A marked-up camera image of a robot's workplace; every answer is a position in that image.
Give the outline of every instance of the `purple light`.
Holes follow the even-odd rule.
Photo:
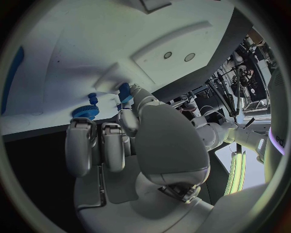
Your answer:
[[[271,141],[271,143],[274,145],[274,147],[276,147],[276,149],[283,155],[285,155],[284,152],[284,148],[277,142],[277,140],[274,138],[272,131],[271,131],[271,127],[269,130],[269,139]]]

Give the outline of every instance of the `circular hole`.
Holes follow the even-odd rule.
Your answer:
[[[164,55],[164,59],[167,59],[167,58],[169,58],[170,56],[172,56],[172,52],[167,52],[167,53]]]
[[[190,53],[185,57],[184,61],[188,62],[188,61],[192,60],[194,57],[195,57],[195,53]]]

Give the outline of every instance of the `blue gear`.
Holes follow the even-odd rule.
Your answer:
[[[95,116],[99,114],[99,108],[95,105],[85,105],[79,108],[76,108],[72,112],[73,118],[76,117],[86,117],[90,120],[94,120]]]

